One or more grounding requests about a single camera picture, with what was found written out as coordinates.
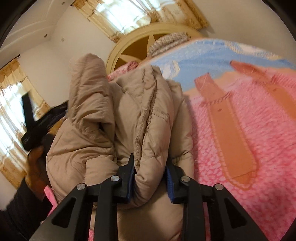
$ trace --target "human hand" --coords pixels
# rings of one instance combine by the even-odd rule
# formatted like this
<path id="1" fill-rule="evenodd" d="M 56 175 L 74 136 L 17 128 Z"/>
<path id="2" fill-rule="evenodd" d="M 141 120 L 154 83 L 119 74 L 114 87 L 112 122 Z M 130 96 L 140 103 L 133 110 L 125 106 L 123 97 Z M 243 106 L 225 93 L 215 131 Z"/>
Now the human hand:
<path id="1" fill-rule="evenodd" d="M 43 150 L 43 146 L 40 146 L 30 151 L 26 162 L 27 176 L 25 178 L 28 187 L 41 201 L 44 198 L 44 188 L 47 186 L 38 164 L 38 158 L 41 157 Z"/>

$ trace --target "blue pattern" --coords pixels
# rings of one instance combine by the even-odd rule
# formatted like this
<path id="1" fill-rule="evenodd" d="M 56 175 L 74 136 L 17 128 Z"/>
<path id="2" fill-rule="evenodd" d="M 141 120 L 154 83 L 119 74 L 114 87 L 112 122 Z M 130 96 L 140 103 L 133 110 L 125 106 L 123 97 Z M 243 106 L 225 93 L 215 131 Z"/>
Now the blue pattern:
<path id="1" fill-rule="evenodd" d="M 194 88 L 194 79 L 201 75 L 210 73 L 212 78 L 218 78 L 226 71 L 234 71 L 229 64 L 231 60 L 296 70 L 295 65 L 268 51 L 217 39 L 190 42 L 152 60 L 150 64 L 159 66 L 165 78 L 180 82 L 183 91 L 187 91 Z"/>

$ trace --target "black sleeve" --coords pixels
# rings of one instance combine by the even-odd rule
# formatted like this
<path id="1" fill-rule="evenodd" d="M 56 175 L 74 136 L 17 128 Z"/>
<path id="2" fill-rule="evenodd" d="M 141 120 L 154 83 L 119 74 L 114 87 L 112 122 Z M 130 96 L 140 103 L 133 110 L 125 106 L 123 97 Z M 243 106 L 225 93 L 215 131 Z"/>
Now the black sleeve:
<path id="1" fill-rule="evenodd" d="M 29 240 L 51 208 L 50 201 L 46 197 L 40 201 L 23 179 L 6 210 L 0 211 L 0 239 Z"/>

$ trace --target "beige curtain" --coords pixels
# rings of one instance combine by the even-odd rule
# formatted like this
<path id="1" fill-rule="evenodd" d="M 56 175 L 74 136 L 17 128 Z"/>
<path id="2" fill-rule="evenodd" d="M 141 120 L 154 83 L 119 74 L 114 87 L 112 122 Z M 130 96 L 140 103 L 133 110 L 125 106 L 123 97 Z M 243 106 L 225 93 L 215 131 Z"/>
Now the beige curtain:
<path id="1" fill-rule="evenodd" d="M 74 6 L 114 42 L 150 23 L 180 23 L 196 30 L 208 22 L 192 0 L 76 0 Z"/>
<path id="2" fill-rule="evenodd" d="M 17 188 L 25 176 L 27 152 L 20 139 L 26 132 L 21 97 L 30 92 L 35 118 L 49 109 L 14 59 L 0 69 L 0 172 Z"/>

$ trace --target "wooden headboard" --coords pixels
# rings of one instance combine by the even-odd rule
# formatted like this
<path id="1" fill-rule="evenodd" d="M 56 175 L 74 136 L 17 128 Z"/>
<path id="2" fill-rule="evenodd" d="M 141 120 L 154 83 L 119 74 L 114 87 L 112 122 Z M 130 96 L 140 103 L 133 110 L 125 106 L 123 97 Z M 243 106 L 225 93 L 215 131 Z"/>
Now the wooden headboard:
<path id="1" fill-rule="evenodd" d="M 129 61 L 142 62 L 155 40 L 173 32 L 186 32 L 191 38 L 203 38 L 201 33 L 182 24 L 152 23 L 138 28 L 120 39 L 111 51 L 106 64 L 107 74 Z"/>

